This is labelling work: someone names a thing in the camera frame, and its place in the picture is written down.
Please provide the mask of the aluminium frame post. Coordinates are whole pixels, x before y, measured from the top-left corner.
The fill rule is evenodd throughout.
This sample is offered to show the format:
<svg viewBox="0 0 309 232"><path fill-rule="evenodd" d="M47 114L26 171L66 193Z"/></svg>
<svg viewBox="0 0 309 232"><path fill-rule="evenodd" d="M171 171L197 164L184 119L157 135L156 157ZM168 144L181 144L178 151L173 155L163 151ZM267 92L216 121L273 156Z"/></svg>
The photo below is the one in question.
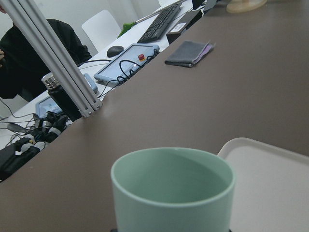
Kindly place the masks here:
<svg viewBox="0 0 309 232"><path fill-rule="evenodd" d="M68 51L32 0L2 0L0 4L84 117L102 107Z"/></svg>

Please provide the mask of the black keyboard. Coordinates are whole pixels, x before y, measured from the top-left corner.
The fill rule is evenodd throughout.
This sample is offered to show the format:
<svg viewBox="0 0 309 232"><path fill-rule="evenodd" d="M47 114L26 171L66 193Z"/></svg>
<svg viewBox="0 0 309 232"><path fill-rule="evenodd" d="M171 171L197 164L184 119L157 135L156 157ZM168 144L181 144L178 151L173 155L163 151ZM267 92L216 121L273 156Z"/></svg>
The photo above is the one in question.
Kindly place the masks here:
<svg viewBox="0 0 309 232"><path fill-rule="evenodd" d="M171 4L158 14L145 33L140 37L138 43L145 44L160 39L174 17L180 10L181 2Z"/></svg>

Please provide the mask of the grey folded cloth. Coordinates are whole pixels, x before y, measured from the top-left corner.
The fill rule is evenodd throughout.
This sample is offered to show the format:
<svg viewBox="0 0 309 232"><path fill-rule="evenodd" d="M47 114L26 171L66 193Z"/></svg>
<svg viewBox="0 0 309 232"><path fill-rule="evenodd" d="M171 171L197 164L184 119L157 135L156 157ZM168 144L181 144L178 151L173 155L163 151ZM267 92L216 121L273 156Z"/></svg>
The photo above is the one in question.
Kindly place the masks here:
<svg viewBox="0 0 309 232"><path fill-rule="evenodd" d="M206 43L184 41L166 60L165 64L192 67L193 61L200 54Z"/></svg>

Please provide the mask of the blue teach pendant tablet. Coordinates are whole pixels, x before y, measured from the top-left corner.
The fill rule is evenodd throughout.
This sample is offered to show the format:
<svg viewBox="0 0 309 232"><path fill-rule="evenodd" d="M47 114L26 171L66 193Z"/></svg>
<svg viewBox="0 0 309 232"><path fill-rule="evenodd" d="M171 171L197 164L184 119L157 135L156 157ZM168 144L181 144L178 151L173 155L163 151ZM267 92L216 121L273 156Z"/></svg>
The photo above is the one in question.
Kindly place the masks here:
<svg viewBox="0 0 309 232"><path fill-rule="evenodd" d="M36 114L39 118L47 117L47 112L61 113L61 108L57 103L51 98L46 97L43 100L39 101L35 105Z"/></svg>

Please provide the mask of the green plastic cup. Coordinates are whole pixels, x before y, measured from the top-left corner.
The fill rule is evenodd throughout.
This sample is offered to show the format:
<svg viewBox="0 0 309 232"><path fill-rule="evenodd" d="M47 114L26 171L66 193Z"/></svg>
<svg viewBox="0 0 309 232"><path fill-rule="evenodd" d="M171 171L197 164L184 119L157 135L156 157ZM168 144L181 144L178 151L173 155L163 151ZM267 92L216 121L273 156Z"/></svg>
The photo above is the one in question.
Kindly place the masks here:
<svg viewBox="0 0 309 232"><path fill-rule="evenodd" d="M144 149L111 168L120 232L227 232L236 176L217 155L190 148Z"/></svg>

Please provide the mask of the black computer mouse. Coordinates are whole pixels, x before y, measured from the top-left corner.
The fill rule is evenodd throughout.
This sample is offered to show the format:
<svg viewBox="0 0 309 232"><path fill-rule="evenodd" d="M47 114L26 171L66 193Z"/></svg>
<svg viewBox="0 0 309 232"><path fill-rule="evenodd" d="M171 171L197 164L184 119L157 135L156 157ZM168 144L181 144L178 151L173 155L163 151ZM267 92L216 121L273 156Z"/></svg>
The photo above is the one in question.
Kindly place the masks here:
<svg viewBox="0 0 309 232"><path fill-rule="evenodd" d="M106 52L106 56L108 58L111 58L111 57L114 57L114 56L117 56L119 55L121 52L123 52L124 48L122 46L118 46L118 45L115 45L115 46L111 46L107 52Z"/></svg>

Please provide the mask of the cream rabbit print tray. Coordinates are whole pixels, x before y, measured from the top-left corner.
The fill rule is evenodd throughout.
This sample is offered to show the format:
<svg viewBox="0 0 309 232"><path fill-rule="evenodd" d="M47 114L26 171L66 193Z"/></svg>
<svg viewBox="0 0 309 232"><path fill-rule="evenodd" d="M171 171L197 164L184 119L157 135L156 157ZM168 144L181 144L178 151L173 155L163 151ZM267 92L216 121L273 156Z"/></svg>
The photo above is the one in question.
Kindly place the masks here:
<svg viewBox="0 0 309 232"><path fill-rule="evenodd" d="M308 157L248 138L230 140L218 156L237 176L231 231L309 230Z"/></svg>

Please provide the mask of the person in black clothes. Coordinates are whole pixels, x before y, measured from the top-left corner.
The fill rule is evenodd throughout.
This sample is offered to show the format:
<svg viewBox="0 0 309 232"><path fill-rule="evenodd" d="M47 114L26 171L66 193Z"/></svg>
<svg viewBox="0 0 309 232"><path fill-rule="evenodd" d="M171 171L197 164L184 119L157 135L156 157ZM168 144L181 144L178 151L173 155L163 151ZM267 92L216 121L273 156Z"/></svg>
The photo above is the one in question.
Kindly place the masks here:
<svg viewBox="0 0 309 232"><path fill-rule="evenodd" d="M47 20L76 64L92 58L74 29L67 23ZM13 99L19 95L26 101L46 91L43 76L50 70L16 25L13 25L0 40L4 64L0 68L0 97Z"/></svg>

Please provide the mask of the purple folded cloth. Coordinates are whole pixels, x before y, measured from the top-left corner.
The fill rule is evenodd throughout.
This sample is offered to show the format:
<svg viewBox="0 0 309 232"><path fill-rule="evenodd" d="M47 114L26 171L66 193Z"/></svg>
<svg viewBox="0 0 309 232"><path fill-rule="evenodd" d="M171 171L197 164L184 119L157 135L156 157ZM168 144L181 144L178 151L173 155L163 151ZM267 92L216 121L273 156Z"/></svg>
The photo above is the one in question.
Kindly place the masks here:
<svg viewBox="0 0 309 232"><path fill-rule="evenodd" d="M215 44L208 43L206 46L202 49L200 54L197 56L197 58L193 61L193 65L196 65L199 63L209 52L211 52L215 47Z"/></svg>

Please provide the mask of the white office chair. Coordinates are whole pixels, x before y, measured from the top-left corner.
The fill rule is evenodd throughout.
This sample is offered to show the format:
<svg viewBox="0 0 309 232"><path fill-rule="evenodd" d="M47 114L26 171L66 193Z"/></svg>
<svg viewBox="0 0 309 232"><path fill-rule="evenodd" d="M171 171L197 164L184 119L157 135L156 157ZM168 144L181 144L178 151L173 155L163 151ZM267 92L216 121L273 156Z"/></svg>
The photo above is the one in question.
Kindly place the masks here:
<svg viewBox="0 0 309 232"><path fill-rule="evenodd" d="M82 29L100 52L117 39L121 29L108 10L102 10L82 24Z"/></svg>

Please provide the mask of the black water bottle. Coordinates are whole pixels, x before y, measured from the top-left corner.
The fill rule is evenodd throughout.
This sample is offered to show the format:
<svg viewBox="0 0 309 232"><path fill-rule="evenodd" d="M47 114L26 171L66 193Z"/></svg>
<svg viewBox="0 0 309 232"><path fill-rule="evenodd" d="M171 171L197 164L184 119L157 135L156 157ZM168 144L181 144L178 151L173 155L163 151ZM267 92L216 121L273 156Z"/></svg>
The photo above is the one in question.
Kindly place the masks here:
<svg viewBox="0 0 309 232"><path fill-rule="evenodd" d="M49 96L71 121L76 121L82 117L78 107L51 72L42 78L42 82L45 84Z"/></svg>

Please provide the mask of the black power adapter box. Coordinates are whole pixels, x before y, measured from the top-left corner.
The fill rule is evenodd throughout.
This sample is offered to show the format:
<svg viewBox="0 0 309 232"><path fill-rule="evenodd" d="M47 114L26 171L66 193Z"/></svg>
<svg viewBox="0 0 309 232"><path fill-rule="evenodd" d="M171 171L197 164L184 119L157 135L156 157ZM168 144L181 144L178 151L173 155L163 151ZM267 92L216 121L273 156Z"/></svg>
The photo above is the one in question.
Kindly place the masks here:
<svg viewBox="0 0 309 232"><path fill-rule="evenodd" d="M186 12L184 16L171 28L166 34L168 43L173 43L185 31L187 31L193 24L195 24L202 17L202 11Z"/></svg>

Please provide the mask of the wooden mug tree stand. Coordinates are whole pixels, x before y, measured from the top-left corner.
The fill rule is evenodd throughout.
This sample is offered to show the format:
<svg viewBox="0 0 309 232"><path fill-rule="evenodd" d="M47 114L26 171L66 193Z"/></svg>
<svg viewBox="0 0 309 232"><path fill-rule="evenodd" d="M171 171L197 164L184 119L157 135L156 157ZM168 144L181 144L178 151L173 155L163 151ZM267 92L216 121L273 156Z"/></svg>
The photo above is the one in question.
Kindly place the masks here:
<svg viewBox="0 0 309 232"><path fill-rule="evenodd" d="M226 6L226 11L232 14L249 12L263 6L266 2L267 0L231 0Z"/></svg>

